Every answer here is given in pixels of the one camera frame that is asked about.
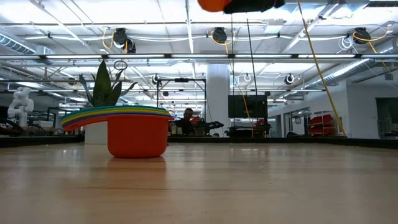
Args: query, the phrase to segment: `television screen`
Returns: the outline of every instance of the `television screen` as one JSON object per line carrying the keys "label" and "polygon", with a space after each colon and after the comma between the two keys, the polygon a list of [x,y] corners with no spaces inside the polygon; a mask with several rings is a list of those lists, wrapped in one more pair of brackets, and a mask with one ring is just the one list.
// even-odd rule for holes
{"label": "television screen", "polygon": [[244,105],[243,96],[228,96],[228,116],[230,118],[247,118],[248,112],[251,118],[268,118],[267,96],[244,96],[246,107]]}

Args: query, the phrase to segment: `potted plant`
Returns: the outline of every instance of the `potted plant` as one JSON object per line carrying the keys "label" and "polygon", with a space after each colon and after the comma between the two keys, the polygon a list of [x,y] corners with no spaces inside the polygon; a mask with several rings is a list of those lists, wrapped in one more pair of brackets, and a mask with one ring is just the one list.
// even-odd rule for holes
{"label": "potted plant", "polygon": [[[79,82],[84,87],[88,102],[93,107],[115,106],[120,96],[124,96],[133,89],[137,82],[130,85],[127,90],[122,91],[122,83],[119,82],[123,70],[115,75],[115,81],[111,83],[111,76],[103,60],[99,65],[95,80],[93,95],[87,86],[83,75],[79,75]],[[108,143],[108,123],[106,121],[85,126],[85,144],[107,144]]]}

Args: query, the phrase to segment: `white robot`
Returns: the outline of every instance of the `white robot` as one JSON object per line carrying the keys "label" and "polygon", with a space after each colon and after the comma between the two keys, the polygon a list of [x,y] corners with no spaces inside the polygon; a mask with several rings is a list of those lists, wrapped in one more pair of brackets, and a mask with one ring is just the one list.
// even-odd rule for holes
{"label": "white robot", "polygon": [[19,87],[14,93],[14,99],[8,107],[8,117],[13,118],[15,115],[19,117],[19,126],[23,127],[27,124],[27,114],[33,111],[34,102],[29,99],[28,95],[30,88]]}

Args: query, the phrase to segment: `yellow cable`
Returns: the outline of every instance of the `yellow cable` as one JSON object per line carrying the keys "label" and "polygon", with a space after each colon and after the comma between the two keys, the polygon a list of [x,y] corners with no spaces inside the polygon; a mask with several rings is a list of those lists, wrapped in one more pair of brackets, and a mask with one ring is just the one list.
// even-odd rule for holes
{"label": "yellow cable", "polygon": [[362,38],[359,38],[359,37],[355,36],[355,34],[357,33],[356,31],[353,33],[353,37],[354,37],[355,39],[362,40],[362,41],[368,41],[368,42],[370,42],[370,41],[376,41],[376,40],[381,40],[381,39],[383,39],[383,38],[386,37],[386,35],[388,34],[388,29],[389,29],[389,28],[390,28],[390,27],[387,27],[387,32],[386,32],[384,35],[382,35],[381,37],[378,37],[378,38],[376,38],[376,39],[362,39]]}
{"label": "yellow cable", "polygon": [[213,42],[216,43],[216,44],[218,44],[218,45],[225,45],[225,51],[226,51],[226,53],[228,54],[228,47],[227,47],[227,45],[230,44],[230,43],[232,43],[232,41],[233,41],[234,38],[235,38],[235,34],[236,34],[236,33],[234,32],[234,36],[233,36],[233,38],[232,38],[231,41],[229,41],[228,43],[223,43],[223,44],[220,44],[220,43],[218,43],[217,41],[215,41],[214,38],[213,38],[213,34],[214,34],[214,31],[211,31],[210,37],[211,37],[211,39],[213,40]]}
{"label": "yellow cable", "polygon": [[248,110],[248,104],[246,103],[246,99],[244,98],[243,92],[240,89],[240,87],[237,86],[237,88],[238,88],[239,92],[241,93],[241,95],[243,97],[244,107],[246,109],[246,113],[248,114],[248,118],[249,118],[249,121],[250,121],[250,124],[251,124],[251,137],[254,138],[253,121],[250,119],[250,114],[249,114],[249,110]]}
{"label": "yellow cable", "polygon": [[107,30],[107,28],[104,29],[104,35],[102,36],[102,44],[104,45],[104,47],[105,47],[106,49],[111,49],[112,46],[113,46],[113,35],[114,35],[114,32],[112,33],[111,46],[108,47],[108,46],[105,44],[105,34],[106,34],[106,30]]}
{"label": "yellow cable", "polygon": [[310,33],[308,32],[308,28],[307,28],[307,23],[305,22],[305,19],[304,19],[304,16],[303,16],[303,11],[302,11],[302,8],[301,8],[301,2],[300,2],[300,0],[297,0],[297,4],[298,4],[298,9],[300,10],[300,14],[301,14],[301,18],[302,18],[302,20],[303,20],[303,25],[304,25],[305,33],[307,34],[308,43],[310,44],[311,52],[312,52],[312,55],[313,55],[313,59],[314,59],[314,61],[315,61],[315,65],[317,66],[317,70],[318,70],[319,76],[321,77],[323,86],[325,87],[326,93],[328,94],[331,107],[333,108],[333,112],[335,113],[335,116],[336,116],[336,118],[337,118],[338,126],[340,127],[340,129],[341,129],[341,131],[343,132],[344,136],[347,136],[346,131],[344,130],[344,127],[343,127],[343,123],[341,122],[340,117],[338,116],[338,113],[337,113],[335,104],[333,103],[333,99],[331,98],[331,95],[330,95],[329,89],[328,89],[328,87],[327,87],[327,85],[326,85],[325,79],[323,78],[322,71],[321,71],[321,69],[320,69],[320,67],[319,67],[319,64],[318,64],[318,59],[317,59],[317,57],[315,56],[315,51],[314,51],[313,46],[312,46]]}
{"label": "yellow cable", "polygon": [[[377,54],[377,51],[376,51],[376,49],[373,47],[372,42],[369,42],[369,45],[371,46],[373,52],[374,52],[375,54]],[[384,68],[386,68],[387,71],[396,79],[397,77],[390,71],[390,69],[388,68],[388,66],[387,66],[384,62],[381,62],[381,63],[384,65]]]}

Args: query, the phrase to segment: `black monitor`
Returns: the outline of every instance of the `black monitor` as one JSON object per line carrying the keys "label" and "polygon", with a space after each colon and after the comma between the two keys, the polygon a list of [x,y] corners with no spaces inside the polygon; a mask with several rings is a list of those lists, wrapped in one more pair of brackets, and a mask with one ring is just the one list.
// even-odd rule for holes
{"label": "black monitor", "polygon": [[[244,96],[250,118],[261,118],[265,120],[268,118],[268,105],[267,96],[258,95],[256,96]],[[247,118],[248,112],[244,105],[242,95],[229,95],[228,96],[228,116],[230,118]]]}
{"label": "black monitor", "polygon": [[8,117],[8,107],[7,106],[0,106],[0,118]]}

